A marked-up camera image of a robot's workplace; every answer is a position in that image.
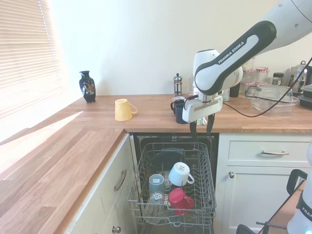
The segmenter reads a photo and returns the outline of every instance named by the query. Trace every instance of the overturned mug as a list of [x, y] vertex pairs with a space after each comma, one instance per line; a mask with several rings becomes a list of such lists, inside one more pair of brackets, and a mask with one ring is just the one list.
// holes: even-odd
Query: overturned mug
[[[135, 111], [130, 110], [130, 106], [135, 108]], [[118, 99], [115, 101], [115, 120], [127, 121], [132, 118], [132, 114], [137, 113], [136, 107], [130, 104], [127, 99]]]

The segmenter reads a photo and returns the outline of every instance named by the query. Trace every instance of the window blind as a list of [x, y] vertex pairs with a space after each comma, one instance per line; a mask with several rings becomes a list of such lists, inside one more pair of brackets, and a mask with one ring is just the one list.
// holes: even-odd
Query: window blind
[[58, 47], [47, 0], [0, 0], [0, 127], [28, 127], [58, 104], [66, 88]]

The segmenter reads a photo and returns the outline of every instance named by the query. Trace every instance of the wire rack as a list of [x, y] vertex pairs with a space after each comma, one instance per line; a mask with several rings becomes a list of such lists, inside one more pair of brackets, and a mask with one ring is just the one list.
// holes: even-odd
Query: wire rack
[[[168, 161], [170, 152], [179, 153], [180, 161], [190, 167], [190, 174], [194, 177], [194, 184], [187, 183], [181, 187], [185, 194], [194, 201], [191, 209], [173, 209], [168, 201], [171, 190], [178, 188], [169, 182], [169, 171], [164, 170], [164, 163], [155, 165], [151, 160], [159, 153], [167, 152]], [[153, 174], [162, 174], [165, 177], [166, 193], [163, 204], [147, 203], [149, 194], [149, 177]], [[136, 176], [128, 194], [130, 208], [133, 210], [138, 224], [144, 224], [153, 220], [154, 225], [170, 224], [174, 227], [201, 226], [203, 233], [210, 229], [212, 218], [215, 217], [215, 191], [209, 162], [207, 146], [203, 143], [149, 143], [142, 150], [141, 159], [138, 163]], [[154, 206], [158, 210], [157, 216], [145, 216], [146, 206]], [[175, 211], [188, 211], [185, 215], [176, 215]]]

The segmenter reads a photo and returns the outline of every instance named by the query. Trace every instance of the drawer handle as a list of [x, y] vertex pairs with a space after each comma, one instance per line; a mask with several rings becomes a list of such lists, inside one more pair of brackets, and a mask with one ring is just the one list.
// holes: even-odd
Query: drawer handle
[[122, 170], [121, 171], [121, 179], [118, 182], [118, 184], [114, 186], [114, 192], [116, 192], [116, 191], [118, 191], [120, 189], [120, 187], [122, 186], [123, 182], [125, 181], [126, 174], [127, 174], [127, 170]]
[[263, 155], [278, 155], [278, 156], [282, 156], [282, 155], [289, 155], [288, 152], [280, 152], [280, 153], [273, 153], [273, 152], [265, 152], [264, 150], [261, 152]]

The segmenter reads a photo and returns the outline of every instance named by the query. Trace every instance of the wooden countertop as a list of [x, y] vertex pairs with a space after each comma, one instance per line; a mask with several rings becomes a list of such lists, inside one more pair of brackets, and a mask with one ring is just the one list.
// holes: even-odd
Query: wooden countertop
[[[105, 167], [124, 132], [188, 133], [170, 109], [171, 95], [99, 96], [84, 99], [0, 143], [0, 233], [62, 233]], [[117, 122], [115, 100], [127, 98], [138, 113]], [[255, 115], [248, 100], [230, 105]], [[247, 118], [224, 106], [213, 132], [312, 133], [312, 111], [300, 106], [291, 116]], [[198, 126], [206, 132], [206, 126]]]
[[[138, 113], [129, 121], [115, 121], [115, 100], [127, 98], [137, 107]], [[171, 95], [99, 96], [94, 103], [86, 103], [83, 98], [72, 103], [57, 114], [27, 132], [41, 129], [65, 117], [79, 113], [68, 127], [72, 128], [116, 128], [126, 132], [167, 132], [188, 133], [189, 124], [177, 124], [170, 109]], [[230, 98], [227, 104], [244, 114], [256, 115], [259, 112], [243, 97]], [[310, 118], [312, 110], [296, 106], [290, 116], [259, 116], [249, 118], [240, 115], [226, 105], [216, 113], [214, 133], [312, 133]], [[206, 126], [197, 126], [197, 132], [206, 132]]]
[[55, 124], [2, 145], [0, 233], [63, 233], [123, 135]]

